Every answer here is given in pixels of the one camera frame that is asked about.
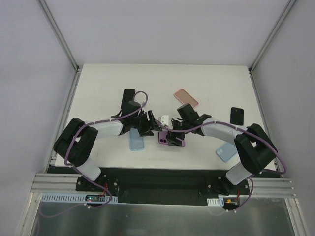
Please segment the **aluminium front rail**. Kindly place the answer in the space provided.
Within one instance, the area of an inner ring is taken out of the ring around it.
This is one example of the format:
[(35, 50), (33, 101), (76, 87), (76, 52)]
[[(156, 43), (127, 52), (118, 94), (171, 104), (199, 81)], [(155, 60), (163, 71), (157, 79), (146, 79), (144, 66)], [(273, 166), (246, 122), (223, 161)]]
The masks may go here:
[[(76, 190), (77, 174), (36, 174), (31, 192), (56, 193), (92, 193)], [(252, 178), (248, 189), (253, 187), (253, 196), (257, 198), (297, 198), (293, 183), (287, 178)]]

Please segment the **aluminium frame post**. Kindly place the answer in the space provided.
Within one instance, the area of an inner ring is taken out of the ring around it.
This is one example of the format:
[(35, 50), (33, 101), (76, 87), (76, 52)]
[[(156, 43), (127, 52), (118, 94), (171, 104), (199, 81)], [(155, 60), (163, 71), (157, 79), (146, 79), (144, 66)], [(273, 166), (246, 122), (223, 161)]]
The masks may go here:
[(76, 59), (73, 56), (73, 53), (70, 50), (69, 45), (67, 44), (66, 39), (63, 36), (63, 33), (47, 3), (45, 0), (37, 0), (41, 10), (43, 11), (44, 16), (46, 17), (61, 49), (63, 50), (64, 54), (66, 55), (68, 61), (70, 62), (72, 68), (75, 72), (78, 72), (80, 69), (80, 65), (77, 63)]
[(267, 49), (275, 39), (277, 33), (283, 26), (285, 20), (289, 16), (291, 10), (297, 3), (297, 0), (288, 0), (285, 4), (282, 12), (280, 13), (279, 17), (277, 18), (275, 24), (273, 25), (271, 31), (269, 32), (267, 38), (265, 39), (264, 43), (262, 44), (262, 47), (260, 48), (258, 54), (256, 55), (255, 59), (253, 60), (252, 64), (249, 66), (249, 73), (252, 74), (255, 69), (257, 68), (259, 62), (263, 58), (264, 54), (266, 53)]

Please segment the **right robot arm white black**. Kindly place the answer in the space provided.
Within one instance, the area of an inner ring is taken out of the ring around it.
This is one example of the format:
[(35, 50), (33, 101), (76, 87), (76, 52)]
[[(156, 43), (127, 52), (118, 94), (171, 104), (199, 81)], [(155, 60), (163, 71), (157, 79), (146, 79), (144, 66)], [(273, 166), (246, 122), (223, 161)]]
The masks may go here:
[(271, 140), (256, 123), (250, 126), (236, 126), (217, 120), (211, 115), (199, 115), (190, 104), (177, 109), (181, 119), (169, 130), (171, 134), (194, 133), (220, 139), (236, 147), (240, 161), (223, 177), (222, 190), (233, 194), (239, 183), (259, 174), (277, 157), (277, 150)]

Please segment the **black phone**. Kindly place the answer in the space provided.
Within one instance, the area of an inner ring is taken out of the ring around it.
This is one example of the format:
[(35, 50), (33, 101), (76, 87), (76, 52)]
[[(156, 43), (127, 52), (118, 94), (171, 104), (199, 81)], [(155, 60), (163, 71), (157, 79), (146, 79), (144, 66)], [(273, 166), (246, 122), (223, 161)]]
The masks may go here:
[(124, 110), (128, 103), (133, 100), (133, 97), (136, 93), (135, 89), (126, 88), (123, 92), (122, 102), (121, 102), (121, 110)]
[(242, 108), (231, 107), (230, 123), (234, 125), (244, 125), (244, 110)]

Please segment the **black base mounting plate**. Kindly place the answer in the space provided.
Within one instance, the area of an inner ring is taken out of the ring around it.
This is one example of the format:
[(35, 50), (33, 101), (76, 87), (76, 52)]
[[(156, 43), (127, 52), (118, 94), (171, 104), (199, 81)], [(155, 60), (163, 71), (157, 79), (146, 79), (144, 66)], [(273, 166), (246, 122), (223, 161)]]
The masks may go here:
[(253, 193), (254, 181), (242, 181), (236, 186), (223, 181), (225, 170), (172, 170), (172, 169), (132, 169), (101, 168), (97, 186), (83, 177), (77, 177), (75, 191), (101, 192), (106, 187), (118, 197), (119, 203), (205, 206), (208, 199), (220, 195), (240, 194), (246, 197)]

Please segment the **pink phone case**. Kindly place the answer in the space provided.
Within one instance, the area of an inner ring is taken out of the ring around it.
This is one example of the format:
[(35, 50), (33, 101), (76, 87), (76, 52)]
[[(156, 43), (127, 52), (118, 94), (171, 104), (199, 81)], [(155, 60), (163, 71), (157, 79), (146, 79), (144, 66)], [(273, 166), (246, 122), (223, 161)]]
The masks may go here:
[(196, 108), (199, 103), (196, 99), (194, 99), (185, 89), (181, 88), (180, 90), (174, 93), (174, 97), (181, 103), (181, 104), (190, 104), (193, 108)]

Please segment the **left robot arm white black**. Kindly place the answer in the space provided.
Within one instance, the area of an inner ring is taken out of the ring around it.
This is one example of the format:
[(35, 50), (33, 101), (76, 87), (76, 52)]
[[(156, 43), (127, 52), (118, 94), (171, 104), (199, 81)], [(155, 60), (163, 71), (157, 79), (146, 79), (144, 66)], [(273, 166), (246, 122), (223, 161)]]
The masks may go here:
[(99, 191), (104, 186), (104, 179), (100, 177), (101, 169), (91, 158), (95, 141), (120, 136), (131, 129), (136, 129), (142, 137), (152, 136), (155, 128), (159, 126), (153, 112), (145, 112), (142, 105), (129, 101), (117, 115), (107, 120), (85, 123), (73, 118), (55, 141), (53, 150), (64, 159), (65, 164), (88, 178), (87, 186), (90, 189)]

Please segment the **left aluminium frame post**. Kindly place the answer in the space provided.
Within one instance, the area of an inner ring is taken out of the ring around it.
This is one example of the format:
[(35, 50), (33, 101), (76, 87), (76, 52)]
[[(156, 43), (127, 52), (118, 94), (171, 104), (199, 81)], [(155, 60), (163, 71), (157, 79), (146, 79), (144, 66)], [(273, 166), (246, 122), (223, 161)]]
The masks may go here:
[(41, 10), (43, 11), (44, 16), (46, 17), (61, 49), (63, 50), (64, 54), (66, 55), (68, 61), (70, 62), (72, 68), (75, 72), (78, 72), (80, 69), (80, 65), (77, 63), (76, 59), (73, 56), (73, 53), (70, 50), (69, 45), (67, 44), (66, 39), (63, 36), (63, 33), (47, 3), (45, 0), (37, 0)]

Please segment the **right aluminium frame post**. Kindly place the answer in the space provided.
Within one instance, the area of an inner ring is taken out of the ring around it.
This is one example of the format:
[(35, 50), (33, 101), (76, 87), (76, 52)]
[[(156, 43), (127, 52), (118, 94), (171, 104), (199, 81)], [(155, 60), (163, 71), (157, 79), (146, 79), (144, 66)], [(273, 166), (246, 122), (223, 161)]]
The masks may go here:
[(259, 62), (263, 58), (264, 54), (266, 53), (267, 49), (275, 39), (277, 33), (283, 26), (285, 20), (289, 16), (291, 10), (297, 3), (297, 0), (288, 0), (285, 4), (282, 12), (280, 13), (279, 17), (277, 18), (275, 24), (273, 25), (271, 31), (269, 32), (267, 38), (265, 39), (264, 43), (262, 44), (262, 47), (260, 48), (258, 54), (256, 55), (255, 59), (253, 60), (252, 64), (249, 66), (249, 73), (252, 74), (255, 69), (257, 68)]

